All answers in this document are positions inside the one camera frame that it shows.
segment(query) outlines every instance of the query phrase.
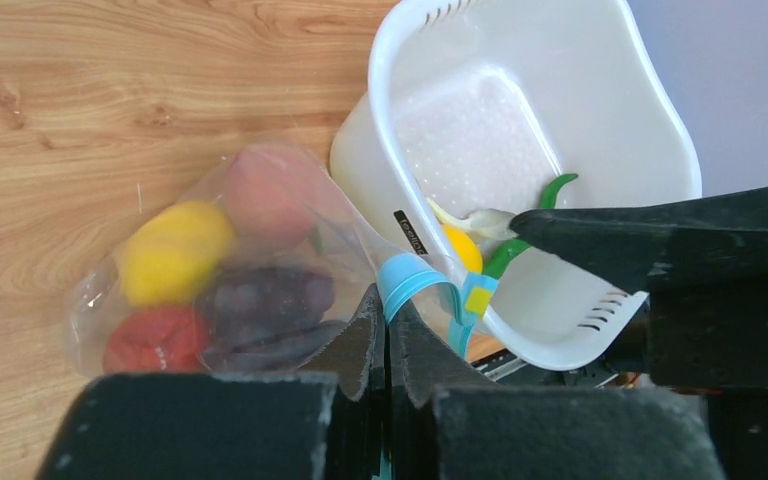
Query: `white plastic basket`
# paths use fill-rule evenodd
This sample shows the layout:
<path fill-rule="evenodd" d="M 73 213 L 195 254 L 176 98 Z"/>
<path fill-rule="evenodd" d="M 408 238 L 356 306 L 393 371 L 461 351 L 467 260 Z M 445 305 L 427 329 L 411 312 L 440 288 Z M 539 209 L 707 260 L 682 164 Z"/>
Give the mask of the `white plastic basket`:
<path fill-rule="evenodd" d="M 473 88 L 481 82 L 504 95 Z M 624 1 L 405 0 L 379 28 L 368 92 L 331 151 L 334 179 L 387 239 L 456 257 L 408 163 L 416 145 L 406 138 L 417 136 L 400 140 L 397 127 L 432 100 L 457 101 L 465 88 L 473 88 L 486 112 L 464 120 L 464 112 L 451 111 L 460 115 L 454 118 L 441 110 L 424 127 L 450 133 L 449 140 L 422 137 L 425 160 L 441 168 L 454 165 L 447 150 L 453 139 L 470 133 L 464 121 L 491 131 L 485 119 L 514 99 L 521 120 L 504 128 L 534 147 L 523 154 L 530 164 L 523 168 L 581 175 L 564 187 L 558 208 L 644 206 L 701 195 L 692 142 Z M 534 196 L 523 191 L 513 201 L 525 210 Z M 484 328 L 534 365 L 578 368 L 604 352 L 646 298 L 631 293 L 532 248 L 502 277 Z"/>

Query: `wood grain surface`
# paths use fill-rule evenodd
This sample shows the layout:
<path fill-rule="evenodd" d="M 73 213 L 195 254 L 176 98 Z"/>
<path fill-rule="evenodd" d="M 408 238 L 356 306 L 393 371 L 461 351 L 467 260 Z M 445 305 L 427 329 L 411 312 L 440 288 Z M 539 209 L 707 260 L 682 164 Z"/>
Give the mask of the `wood grain surface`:
<path fill-rule="evenodd" d="M 0 479 L 33 475 L 86 382 L 64 291 L 246 143 L 326 158 L 393 3 L 0 0 Z"/>

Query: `green stem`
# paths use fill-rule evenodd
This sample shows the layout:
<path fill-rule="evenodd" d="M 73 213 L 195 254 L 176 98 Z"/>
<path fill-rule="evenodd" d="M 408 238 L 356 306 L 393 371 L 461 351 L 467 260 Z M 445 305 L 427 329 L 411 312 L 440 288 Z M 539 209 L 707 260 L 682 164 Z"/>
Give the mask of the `green stem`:
<path fill-rule="evenodd" d="M 549 182 L 549 185 L 543 189 L 543 193 L 540 195 L 538 208 L 555 208 L 561 188 L 576 178 L 578 178 L 577 173 L 565 173 Z M 502 275 L 505 274 L 508 265 L 510 265 L 522 252 L 528 250 L 530 246 L 531 245 L 519 238 L 506 240 L 495 252 L 493 252 L 493 256 L 491 256 L 490 260 L 484 265 L 484 271 L 482 273 L 499 280 L 502 278 Z"/>

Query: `toy fruit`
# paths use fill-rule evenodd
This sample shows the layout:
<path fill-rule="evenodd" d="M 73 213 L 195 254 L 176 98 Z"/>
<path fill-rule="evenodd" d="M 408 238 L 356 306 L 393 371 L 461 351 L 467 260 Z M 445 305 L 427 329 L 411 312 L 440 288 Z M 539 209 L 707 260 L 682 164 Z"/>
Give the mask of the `toy fruit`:
<path fill-rule="evenodd" d="M 211 203 L 169 207 L 125 242 L 119 261 L 125 297 L 135 307 L 192 301 L 234 238 L 231 223 Z"/>
<path fill-rule="evenodd" d="M 202 352 L 202 361 L 214 372 L 292 370 L 330 342 L 346 325 L 348 323 L 340 320 L 326 320 L 236 348 L 211 346 Z"/>
<path fill-rule="evenodd" d="M 543 192 L 540 195 L 540 203 L 538 208 L 555 208 L 555 204 L 558 201 L 558 194 L 564 185 L 578 178 L 577 173 L 565 173 L 555 177 L 554 180 L 549 182 Z M 508 269 L 508 265 L 518 257 L 522 252 L 531 248 L 531 245 L 519 238 L 508 239 L 493 252 L 490 256 L 490 260 L 487 265 L 484 266 L 484 275 L 493 277 L 496 280 L 502 278 L 505 271 Z"/>
<path fill-rule="evenodd" d="M 351 222 L 354 215 L 312 153 L 281 144 L 252 145 L 237 154 L 224 201 L 239 230 L 274 249 L 309 238 L 320 217 Z"/>
<path fill-rule="evenodd" d="M 107 341 L 104 373 L 196 372 L 207 348 L 207 331 L 199 314 L 180 305 L 138 310 Z"/>
<path fill-rule="evenodd" d="M 511 212 L 495 208 L 483 208 L 471 212 L 464 219 L 460 219 L 444 210 L 433 199 L 426 197 L 425 200 L 431 206 L 431 211 L 434 212 L 437 221 L 443 225 L 456 228 L 468 235 L 478 235 L 490 240 L 516 238 L 516 233 L 508 228 L 508 224 L 511 223 L 511 219 L 515 216 Z"/>
<path fill-rule="evenodd" d="M 247 349 L 266 338 L 316 325 L 335 300 L 334 280 L 284 267 L 221 271 L 196 308 L 212 343 Z"/>
<path fill-rule="evenodd" d="M 475 242 L 469 238 L 469 235 L 448 225 L 442 225 L 443 232 L 449 238 L 449 242 L 457 252 L 458 257 L 467 270 L 474 273 L 481 273 L 484 267 L 484 259 L 481 257 L 481 250 Z"/>

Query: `red toy tomato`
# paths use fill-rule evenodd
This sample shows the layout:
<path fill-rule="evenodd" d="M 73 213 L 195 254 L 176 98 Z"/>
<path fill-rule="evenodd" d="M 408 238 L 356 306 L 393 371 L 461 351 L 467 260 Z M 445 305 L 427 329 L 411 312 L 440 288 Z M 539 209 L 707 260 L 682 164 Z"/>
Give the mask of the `red toy tomato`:
<path fill-rule="evenodd" d="M 319 217 L 351 222 L 353 207 L 309 150 L 258 144 L 234 158 L 225 206 L 234 225 L 258 243 L 292 248 L 310 237 Z"/>
<path fill-rule="evenodd" d="M 104 373 L 197 372 L 208 337 L 190 307 L 159 306 L 137 311 L 113 332 L 104 350 Z"/>

